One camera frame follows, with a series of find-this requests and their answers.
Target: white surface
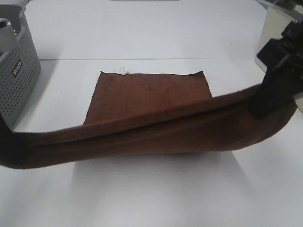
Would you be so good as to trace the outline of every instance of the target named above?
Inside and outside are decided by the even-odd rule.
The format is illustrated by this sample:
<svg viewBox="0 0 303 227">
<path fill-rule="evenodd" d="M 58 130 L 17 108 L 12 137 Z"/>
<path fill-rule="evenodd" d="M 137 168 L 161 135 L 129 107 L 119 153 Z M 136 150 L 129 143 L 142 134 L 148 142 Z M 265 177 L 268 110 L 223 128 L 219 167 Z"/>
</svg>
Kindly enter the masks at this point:
<svg viewBox="0 0 303 227">
<path fill-rule="evenodd" d="M 254 0 L 35 0 L 42 59 L 251 58 L 266 11 Z"/>
<path fill-rule="evenodd" d="M 161 3 L 162 7 L 157 8 L 158 3 L 150 3 L 152 7 L 146 9 L 139 8 L 142 3 L 136 3 L 132 9 L 126 6 L 132 3 L 124 2 L 118 9 L 117 2 L 73 2 L 36 0 L 29 4 L 27 17 L 40 57 L 201 56 L 202 59 L 43 61 L 39 86 L 29 102 L 33 106 L 26 107 L 24 120 L 19 125 L 21 131 L 35 131 L 40 126 L 62 127 L 63 119 L 71 125 L 82 121 L 83 116 L 76 108 L 62 103 L 72 101 L 76 106 L 87 106 L 87 103 L 75 101 L 78 96 L 71 99 L 74 91 L 57 94 L 53 89 L 58 86 L 60 90 L 73 76 L 74 82 L 82 83 L 80 90 L 89 92 L 85 95 L 88 99 L 92 92 L 89 87 L 95 83 L 99 71 L 117 72 L 121 65 L 127 66 L 130 72 L 146 73 L 187 74 L 204 70 L 214 96 L 249 87 L 262 79 L 261 69 L 253 63 L 253 58 L 264 17 L 263 13 L 254 14 L 262 8 L 257 8 L 251 0 L 181 0 L 178 14 L 174 12 L 176 8 L 166 7 L 168 3 Z M 235 2 L 240 4 L 239 11 L 231 11 Z M 36 11 L 35 7 L 44 10 Z M 167 23 L 172 25 L 170 31 L 162 23 L 164 13 Z M 220 15 L 222 26 L 212 27 L 211 32 L 207 32 L 208 23 L 218 22 Z M 78 34 L 80 37 L 71 29 L 67 31 L 72 34 L 61 27 L 77 25 L 72 23 L 72 18 L 87 24 L 85 32 Z M 143 28 L 143 18 L 149 25 L 152 25 L 152 18 L 157 23 L 145 32 L 130 33 L 132 38 L 125 34 L 120 36 L 126 31 Z M 94 28 L 88 26 L 91 19 L 97 21 Z M 141 26 L 133 26 L 129 19 Z M 229 30 L 230 21 L 235 25 L 233 30 Z M 43 29 L 46 24 L 50 29 Z M 203 33 L 194 25 L 199 25 Z M 225 36 L 218 36 L 223 35 L 220 29 L 228 31 Z M 96 36 L 89 39 L 89 31 L 96 32 Z M 148 37 L 147 31 L 153 39 L 137 39 Z M 204 34 L 213 37 L 213 43 L 204 44 L 201 37 Z M 97 40 L 104 40 L 104 43 L 95 45 Z M 231 40 L 234 45 L 229 47 L 227 44 Z M 61 109 L 48 108 L 45 100 L 53 100 Z M 297 111 L 274 137 L 235 152 L 113 157 L 25 171 L 0 167 L 0 226 L 298 227 L 303 223 L 302 128 L 303 114 Z"/>
<path fill-rule="evenodd" d="M 303 114 L 235 152 L 0 167 L 3 227 L 299 227 Z"/>
<path fill-rule="evenodd" d="M 100 71 L 121 65 L 129 73 L 204 70 L 214 97 L 264 76 L 253 58 L 266 11 L 253 0 L 37 0 L 26 15 L 38 56 L 47 61 L 15 131 L 82 125 Z"/>
<path fill-rule="evenodd" d="M 41 61 L 42 73 L 14 131 L 44 132 L 84 123 L 100 71 L 190 74 L 203 70 L 213 96 L 258 84 L 254 59 Z"/>
</svg>

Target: white tag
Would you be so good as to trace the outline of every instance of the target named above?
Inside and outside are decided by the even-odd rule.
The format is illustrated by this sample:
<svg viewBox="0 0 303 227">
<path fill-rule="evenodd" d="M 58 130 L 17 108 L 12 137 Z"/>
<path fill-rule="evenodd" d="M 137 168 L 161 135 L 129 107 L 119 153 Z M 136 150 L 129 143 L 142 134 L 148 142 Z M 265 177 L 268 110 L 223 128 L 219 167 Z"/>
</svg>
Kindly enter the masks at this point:
<svg viewBox="0 0 303 227">
<path fill-rule="evenodd" d="M 121 66 L 121 68 L 119 69 L 119 71 L 118 71 L 117 74 L 126 75 L 127 71 L 128 71 L 128 68 L 127 68 L 127 67 Z"/>
</svg>

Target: brown towel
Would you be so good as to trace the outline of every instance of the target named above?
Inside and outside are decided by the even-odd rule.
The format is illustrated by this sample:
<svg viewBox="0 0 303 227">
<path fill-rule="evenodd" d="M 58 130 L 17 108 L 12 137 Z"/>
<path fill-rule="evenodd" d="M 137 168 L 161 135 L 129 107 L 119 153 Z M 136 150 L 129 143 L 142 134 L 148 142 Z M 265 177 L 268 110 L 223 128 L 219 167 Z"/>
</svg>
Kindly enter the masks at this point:
<svg viewBox="0 0 303 227">
<path fill-rule="evenodd" d="M 1 151 L 0 161 L 33 168 L 115 155 L 240 149 L 274 135 L 296 110 L 292 102 L 254 119 L 247 102 L 257 88 L 212 98 L 202 72 L 101 73 L 84 125 L 48 133 L 5 130 L 27 152 L 5 159 L 9 151 Z"/>
</svg>

